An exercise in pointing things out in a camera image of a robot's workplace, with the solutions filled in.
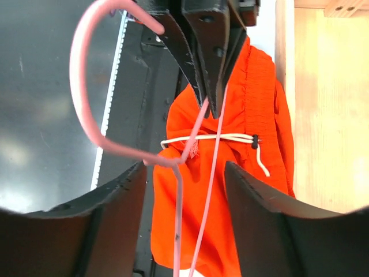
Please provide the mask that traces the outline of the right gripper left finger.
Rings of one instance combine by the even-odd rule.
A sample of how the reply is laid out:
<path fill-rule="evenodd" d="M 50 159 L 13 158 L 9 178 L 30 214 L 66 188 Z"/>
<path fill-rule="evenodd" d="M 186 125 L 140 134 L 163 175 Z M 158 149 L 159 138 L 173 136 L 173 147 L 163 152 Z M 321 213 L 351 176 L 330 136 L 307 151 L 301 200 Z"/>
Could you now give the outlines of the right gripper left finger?
<path fill-rule="evenodd" d="M 140 162 L 49 211 L 1 209 L 1 275 L 132 276 L 145 189 Z"/>

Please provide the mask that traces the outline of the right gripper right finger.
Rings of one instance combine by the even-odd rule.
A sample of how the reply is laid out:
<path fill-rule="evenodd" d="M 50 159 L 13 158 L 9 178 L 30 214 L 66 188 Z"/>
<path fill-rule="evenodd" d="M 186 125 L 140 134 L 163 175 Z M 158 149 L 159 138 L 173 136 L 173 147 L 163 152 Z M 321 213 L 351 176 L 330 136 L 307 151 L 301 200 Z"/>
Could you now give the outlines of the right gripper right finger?
<path fill-rule="evenodd" d="M 225 184 L 243 276 L 368 275 L 368 208 L 339 214 L 306 204 L 233 162 Z"/>

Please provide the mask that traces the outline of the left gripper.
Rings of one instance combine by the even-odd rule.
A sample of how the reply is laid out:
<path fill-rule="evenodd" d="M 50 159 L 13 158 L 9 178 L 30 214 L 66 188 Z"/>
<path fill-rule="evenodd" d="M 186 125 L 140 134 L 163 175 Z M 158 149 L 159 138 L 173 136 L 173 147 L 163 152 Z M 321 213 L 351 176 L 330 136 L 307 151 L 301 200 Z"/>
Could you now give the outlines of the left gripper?
<path fill-rule="evenodd" d="M 159 38 L 191 85 L 198 105 L 221 114 L 225 87 L 246 40 L 257 24 L 261 1 L 135 1 L 164 28 Z"/>

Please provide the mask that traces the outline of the orange shorts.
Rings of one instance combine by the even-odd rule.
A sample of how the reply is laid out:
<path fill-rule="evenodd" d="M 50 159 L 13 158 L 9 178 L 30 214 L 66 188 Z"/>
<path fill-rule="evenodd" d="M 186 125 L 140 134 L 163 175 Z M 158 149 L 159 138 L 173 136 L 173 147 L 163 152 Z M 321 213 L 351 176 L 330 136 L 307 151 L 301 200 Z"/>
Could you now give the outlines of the orange shorts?
<path fill-rule="evenodd" d="M 226 161 L 237 163 L 262 182 L 294 197 L 294 146 L 291 119 L 283 87 L 276 79 L 272 58 L 250 45 L 247 37 L 228 82 L 225 116 L 221 134 L 257 134 L 261 161 L 250 144 L 221 140 L 209 213 L 196 270 L 203 276 L 241 276 L 224 181 Z M 189 136 L 199 106 L 188 85 L 171 104 L 167 138 Z M 200 140 L 185 164 L 183 177 L 183 219 L 180 268 L 188 269 L 204 212 L 215 139 Z M 154 205 L 151 251 L 156 263 L 173 267 L 176 177 L 171 169 L 153 170 Z"/>

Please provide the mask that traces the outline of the pink wire hanger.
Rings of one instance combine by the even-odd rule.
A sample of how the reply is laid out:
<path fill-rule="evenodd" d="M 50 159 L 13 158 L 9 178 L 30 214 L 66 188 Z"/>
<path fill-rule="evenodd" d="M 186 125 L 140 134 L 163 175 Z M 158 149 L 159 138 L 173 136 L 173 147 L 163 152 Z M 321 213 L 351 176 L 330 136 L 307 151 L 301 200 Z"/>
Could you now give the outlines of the pink wire hanger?
<path fill-rule="evenodd" d="M 102 135 L 100 129 L 97 127 L 97 123 L 91 113 L 91 108 L 88 102 L 88 92 L 86 88 L 85 71 L 87 65 L 87 52 L 91 36 L 95 27 L 100 20 L 109 12 L 114 9 L 123 9 L 132 14 L 135 18 L 139 19 L 146 27 L 156 33 L 158 36 L 164 34 L 165 28 L 159 23 L 151 14 L 146 12 L 134 1 L 94 1 L 93 4 L 87 8 L 86 12 L 81 17 L 76 31 L 74 33 L 73 42 L 70 52 L 70 65 L 69 65 L 69 77 L 70 77 L 70 89 L 74 108 L 80 121 L 80 124 L 88 136 L 91 142 L 98 147 L 106 150 L 110 153 L 122 156 L 128 156 L 135 159 L 141 159 L 147 164 L 159 165 L 162 167 L 171 168 L 177 179 L 176 189 L 176 215 L 175 215 L 175 241 L 174 241 L 174 268 L 173 275 L 179 276 L 180 274 L 180 251 L 181 251 L 181 235 L 182 235 L 182 212 L 183 212 L 183 177 L 179 171 L 179 165 L 187 160 L 190 148 L 197 138 L 199 128 L 202 121 L 205 118 L 205 114 L 209 109 L 209 102 L 205 100 L 201 106 L 200 112 L 196 119 L 196 122 L 191 131 L 191 135 L 188 138 L 185 148 L 182 152 L 182 156 L 179 159 L 166 159 L 159 155 L 154 155 L 149 152 L 140 151 L 135 148 L 130 148 L 125 145 L 117 144 L 104 135 Z M 195 270 L 201 242 L 205 230 L 205 225 L 208 217 L 208 211 L 210 206 L 210 198 L 212 194 L 213 180 L 216 169 L 217 154 L 219 150 L 219 143 L 221 138 L 221 127 L 223 124 L 225 100 L 227 98 L 228 85 L 225 87 L 224 102 L 221 106 L 221 114 L 219 116 L 219 122 L 217 127 L 217 134 L 215 138 L 214 153 L 212 160 L 212 167 L 210 170 L 210 179 L 208 186 L 208 194 L 206 197 L 204 213 L 202 222 L 197 237 L 197 243 L 195 246 L 194 256 L 190 267 L 189 274 L 192 275 Z"/>

